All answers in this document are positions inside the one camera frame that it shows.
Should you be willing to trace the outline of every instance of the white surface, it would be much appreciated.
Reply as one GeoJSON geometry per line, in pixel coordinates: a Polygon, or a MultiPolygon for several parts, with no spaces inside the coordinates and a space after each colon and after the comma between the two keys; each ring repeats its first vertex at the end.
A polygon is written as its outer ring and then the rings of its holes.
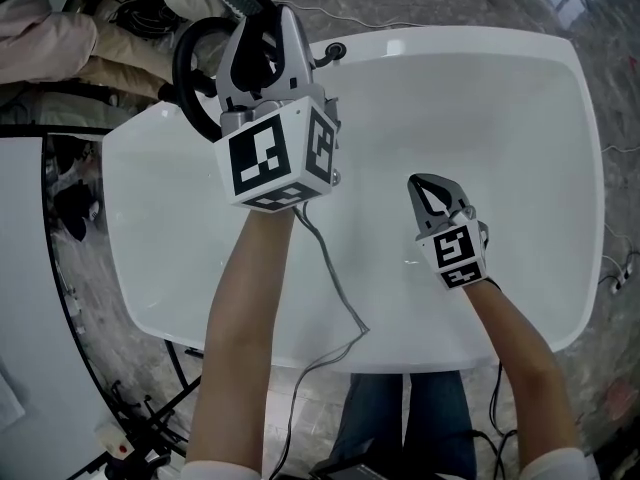
{"type": "MultiPolygon", "coordinates": [[[[434,371],[495,359],[473,309],[447,292],[414,243],[406,184],[461,184],[489,225],[489,274],[554,350],[584,329],[602,250],[602,164],[591,99],[569,42],[476,27],[340,39],[318,70],[338,96],[341,184],[309,205],[371,333],[334,367],[434,371]]],[[[331,41],[313,46],[320,57],[331,41]]],[[[208,109],[217,115],[217,102],[208,109]]],[[[114,259],[143,330],[203,346],[209,305],[246,211],[225,202],[213,147],[159,104],[105,138],[114,259]]],[[[357,333],[315,239],[294,229],[273,362],[306,365],[357,333]]]]}
{"type": "Polygon", "coordinates": [[[64,318],[45,239],[41,138],[0,138],[0,371],[25,416],[0,433],[2,480],[64,479],[110,417],[64,318]]]}

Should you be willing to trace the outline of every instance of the cord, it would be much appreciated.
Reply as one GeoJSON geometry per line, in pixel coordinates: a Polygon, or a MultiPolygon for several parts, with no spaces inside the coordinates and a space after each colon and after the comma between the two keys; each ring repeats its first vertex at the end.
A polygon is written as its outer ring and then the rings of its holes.
{"type": "Polygon", "coordinates": [[[340,297],[340,300],[344,304],[344,307],[347,308],[347,311],[349,311],[349,314],[353,317],[353,320],[358,325],[358,328],[360,329],[360,334],[358,334],[358,336],[356,336],[354,339],[352,339],[345,345],[342,345],[332,350],[331,352],[327,352],[326,354],[320,356],[316,360],[312,361],[304,370],[302,370],[302,373],[300,374],[300,377],[298,377],[298,380],[296,381],[296,385],[293,388],[293,395],[291,399],[291,412],[289,413],[289,421],[287,423],[287,438],[285,440],[282,453],[280,454],[280,459],[278,460],[278,463],[276,464],[276,467],[274,468],[273,473],[271,473],[271,476],[269,476],[269,480],[273,480],[276,477],[276,475],[280,472],[285,462],[287,461],[287,456],[289,455],[289,449],[291,447],[293,411],[296,405],[296,398],[298,397],[298,388],[300,387],[302,380],[306,377],[308,373],[312,372],[313,370],[317,370],[318,368],[322,368],[323,366],[335,364],[338,361],[342,361],[347,356],[347,354],[349,354],[353,346],[358,341],[360,341],[365,336],[365,334],[369,332],[369,328],[362,321],[362,319],[360,318],[356,310],[353,308],[353,306],[347,299],[346,294],[344,293],[344,289],[342,288],[342,283],[340,283],[338,274],[336,273],[336,270],[333,266],[333,262],[331,261],[331,257],[329,256],[329,251],[327,249],[327,244],[324,241],[322,233],[320,233],[320,230],[311,223],[311,221],[309,220],[309,217],[307,216],[308,204],[309,203],[304,203],[304,205],[302,206],[302,212],[300,212],[300,210],[298,210],[297,208],[294,208],[293,213],[298,218],[298,220],[302,223],[302,225],[305,228],[307,228],[311,232],[311,234],[313,234],[313,236],[315,236],[316,239],[318,240],[318,243],[320,244],[320,248],[322,249],[322,256],[324,257],[324,261],[327,265],[327,269],[329,270],[331,280],[333,281],[333,286],[335,287],[336,292],[338,292],[338,296],[340,297]],[[334,357],[333,359],[327,359],[333,356],[334,354],[338,354],[338,353],[339,355],[334,357]]]}
{"type": "Polygon", "coordinates": [[[598,286],[604,283],[607,279],[613,279],[614,281],[619,281],[616,276],[608,275],[608,276],[604,276],[602,279],[600,279],[600,281],[598,281],[598,286]]]}
{"type": "Polygon", "coordinates": [[[144,39],[157,39],[175,32],[184,21],[164,0],[126,0],[109,19],[144,39]]]}
{"type": "Polygon", "coordinates": [[[609,233],[611,233],[616,238],[624,238],[627,242],[629,242],[629,248],[633,251],[633,242],[631,241],[631,238],[629,238],[627,235],[620,235],[616,233],[606,222],[604,223],[604,227],[607,228],[607,231],[609,231],[609,233]]]}
{"type": "Polygon", "coordinates": [[[620,277],[621,278],[624,277],[624,271],[622,270],[622,267],[620,266],[620,264],[616,260],[614,260],[611,256],[607,256],[606,254],[603,254],[602,257],[605,260],[609,260],[611,263],[613,263],[616,266],[616,268],[618,269],[618,272],[620,272],[620,277]]]}
{"type": "Polygon", "coordinates": [[[504,451],[507,441],[518,433],[516,429],[509,430],[508,432],[505,433],[502,430],[500,430],[500,427],[498,427],[497,408],[498,408],[498,398],[500,397],[500,385],[502,384],[503,370],[504,370],[504,367],[502,366],[502,362],[500,362],[498,365],[498,379],[496,380],[496,387],[493,388],[493,394],[491,395],[491,401],[489,402],[489,421],[491,422],[491,426],[494,428],[494,430],[498,433],[498,435],[501,438],[500,445],[498,446],[497,451],[494,450],[494,453],[496,454],[496,465],[493,469],[493,480],[497,480],[498,471],[502,473],[502,478],[506,480],[507,477],[504,471],[504,463],[502,462],[502,452],[504,451]]]}
{"type": "Polygon", "coordinates": [[[502,452],[504,451],[504,447],[507,445],[507,441],[515,436],[518,433],[516,429],[510,430],[500,440],[500,446],[498,446],[498,453],[496,454],[496,466],[493,469],[493,480],[497,480],[498,478],[498,466],[500,466],[500,470],[502,472],[502,478],[506,480],[507,475],[504,472],[504,462],[502,462],[502,452]]]}
{"type": "Polygon", "coordinates": [[[502,370],[502,363],[500,363],[498,366],[498,380],[496,381],[496,387],[493,388],[493,394],[491,395],[491,401],[489,402],[489,421],[500,437],[504,437],[504,432],[498,428],[496,413],[498,409],[498,396],[500,395],[500,384],[502,382],[502,370]]]}
{"type": "Polygon", "coordinates": [[[377,28],[387,28],[387,27],[394,27],[394,26],[404,26],[404,27],[426,27],[426,26],[428,26],[428,25],[425,25],[424,23],[412,23],[410,21],[389,21],[387,23],[383,23],[383,24],[380,24],[380,25],[372,25],[370,23],[365,23],[364,21],[361,21],[358,18],[353,18],[351,16],[338,16],[336,14],[331,14],[329,11],[327,11],[326,9],[323,9],[322,7],[303,7],[302,5],[298,5],[295,2],[292,2],[290,0],[274,0],[274,2],[277,3],[277,4],[287,4],[287,5],[290,5],[292,7],[295,7],[296,9],[299,9],[301,11],[319,11],[321,13],[326,14],[330,18],[333,18],[334,20],[352,21],[354,23],[358,23],[358,24],[362,25],[363,27],[367,27],[367,28],[375,28],[375,29],[377,29],[377,28]]]}
{"type": "Polygon", "coordinates": [[[638,151],[640,150],[640,146],[637,146],[635,148],[630,148],[630,149],[620,149],[618,146],[607,146],[606,148],[604,148],[601,153],[605,153],[607,151],[609,151],[610,149],[615,149],[618,153],[633,153],[634,151],[638,151]]]}

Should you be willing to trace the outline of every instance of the blue jeans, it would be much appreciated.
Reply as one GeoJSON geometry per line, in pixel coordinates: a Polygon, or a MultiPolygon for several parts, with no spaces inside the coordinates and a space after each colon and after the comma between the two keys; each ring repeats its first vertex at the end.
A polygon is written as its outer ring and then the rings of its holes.
{"type": "Polygon", "coordinates": [[[399,472],[475,479],[471,418],[460,372],[412,374],[411,386],[403,447],[402,375],[352,375],[330,460],[348,459],[373,439],[374,453],[397,461],[399,472]]]}

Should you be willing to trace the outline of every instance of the forearm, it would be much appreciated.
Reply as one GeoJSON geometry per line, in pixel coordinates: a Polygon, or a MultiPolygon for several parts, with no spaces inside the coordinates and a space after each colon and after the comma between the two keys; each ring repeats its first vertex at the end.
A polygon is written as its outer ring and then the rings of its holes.
{"type": "Polygon", "coordinates": [[[551,450],[577,447],[564,378],[542,336],[491,283],[481,281],[465,291],[513,389],[521,466],[551,450]]]}
{"type": "Polygon", "coordinates": [[[207,326],[187,461],[260,472],[271,344],[293,212],[251,212],[220,279],[207,326]]]}
{"type": "Polygon", "coordinates": [[[553,353],[531,323],[493,284],[465,287],[514,390],[529,378],[556,371],[553,353]]]}

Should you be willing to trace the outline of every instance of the black handle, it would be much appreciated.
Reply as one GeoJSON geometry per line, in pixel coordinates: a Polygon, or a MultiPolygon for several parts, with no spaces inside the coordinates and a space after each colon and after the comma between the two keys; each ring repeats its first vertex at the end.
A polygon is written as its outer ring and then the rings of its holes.
{"type": "Polygon", "coordinates": [[[192,74],[191,57],[196,44],[202,37],[214,32],[224,32],[230,36],[235,28],[236,24],[226,18],[205,18],[197,21],[182,35],[173,56],[173,83],[178,104],[191,126],[211,142],[219,141],[222,138],[222,131],[198,101],[196,84],[201,90],[206,86],[206,92],[202,92],[209,97],[215,96],[216,90],[210,83],[202,80],[201,74],[192,74]]]}

